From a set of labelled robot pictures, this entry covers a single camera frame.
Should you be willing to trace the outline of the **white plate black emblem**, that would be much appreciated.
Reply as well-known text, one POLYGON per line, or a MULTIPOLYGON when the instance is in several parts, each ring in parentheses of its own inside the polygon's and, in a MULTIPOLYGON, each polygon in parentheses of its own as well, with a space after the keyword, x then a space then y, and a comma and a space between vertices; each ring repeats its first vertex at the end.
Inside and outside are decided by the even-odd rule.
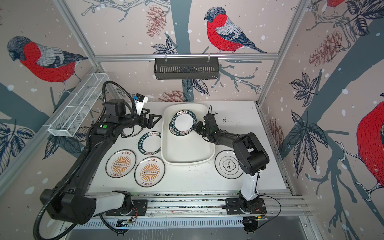
POLYGON ((215 158, 215 168, 224 178, 234 180, 243 175, 243 170, 236 158, 235 152, 221 151, 215 158))

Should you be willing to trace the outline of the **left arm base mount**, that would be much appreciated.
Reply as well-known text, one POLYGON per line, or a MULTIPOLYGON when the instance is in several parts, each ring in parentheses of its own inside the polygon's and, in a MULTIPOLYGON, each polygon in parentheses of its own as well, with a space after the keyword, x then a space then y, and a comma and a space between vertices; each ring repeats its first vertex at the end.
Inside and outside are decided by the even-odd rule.
POLYGON ((107 211, 105 215, 109 217, 145 216, 147 207, 148 200, 131 200, 128 207, 121 207, 119 209, 107 211))

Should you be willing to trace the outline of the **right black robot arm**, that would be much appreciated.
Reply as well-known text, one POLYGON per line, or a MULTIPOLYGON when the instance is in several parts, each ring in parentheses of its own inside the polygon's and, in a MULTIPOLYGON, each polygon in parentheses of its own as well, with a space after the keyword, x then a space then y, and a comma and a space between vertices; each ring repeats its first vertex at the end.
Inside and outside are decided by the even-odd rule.
POLYGON ((240 168, 246 174, 239 193, 240 209, 248 214, 257 209, 260 202, 258 183, 262 171, 266 169, 270 158, 254 133, 233 134, 219 129, 215 115, 208 113, 204 121, 199 121, 193 130, 209 143, 226 146, 234 150, 240 168))

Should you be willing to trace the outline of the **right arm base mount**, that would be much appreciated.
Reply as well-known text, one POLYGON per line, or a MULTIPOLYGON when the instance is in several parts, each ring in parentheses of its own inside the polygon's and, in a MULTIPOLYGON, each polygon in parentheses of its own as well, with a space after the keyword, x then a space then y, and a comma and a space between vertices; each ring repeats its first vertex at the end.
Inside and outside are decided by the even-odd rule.
POLYGON ((224 209, 228 215, 267 214, 265 202, 262 198, 256 198, 251 201, 241 198, 225 199, 224 209))

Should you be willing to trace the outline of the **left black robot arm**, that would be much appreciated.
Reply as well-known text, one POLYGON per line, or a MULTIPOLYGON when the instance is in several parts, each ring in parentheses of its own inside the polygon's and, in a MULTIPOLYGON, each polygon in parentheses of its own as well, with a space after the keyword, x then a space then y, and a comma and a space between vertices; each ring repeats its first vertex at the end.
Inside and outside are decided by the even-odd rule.
POLYGON ((135 207, 127 191, 111 191, 95 196, 87 196, 86 193, 101 160, 124 129, 136 125, 151 129, 161 118, 154 114, 137 117, 133 114, 103 115, 87 132, 86 147, 68 173, 54 189, 42 192, 40 201, 43 207, 38 219, 48 213, 54 220, 82 225, 92 217, 114 209, 130 213, 135 207))

